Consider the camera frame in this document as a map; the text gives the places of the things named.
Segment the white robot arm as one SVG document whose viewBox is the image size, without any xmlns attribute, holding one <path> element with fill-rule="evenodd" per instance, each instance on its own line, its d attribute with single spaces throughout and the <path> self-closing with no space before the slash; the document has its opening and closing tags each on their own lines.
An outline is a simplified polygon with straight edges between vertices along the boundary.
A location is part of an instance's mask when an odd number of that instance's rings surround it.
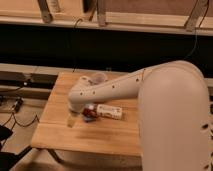
<svg viewBox="0 0 213 171">
<path fill-rule="evenodd" d="M 94 86 L 81 79 L 68 95 L 75 113 L 128 98 L 138 100 L 143 171 L 211 171 L 209 91 L 195 65 L 172 61 Z"/>
</svg>

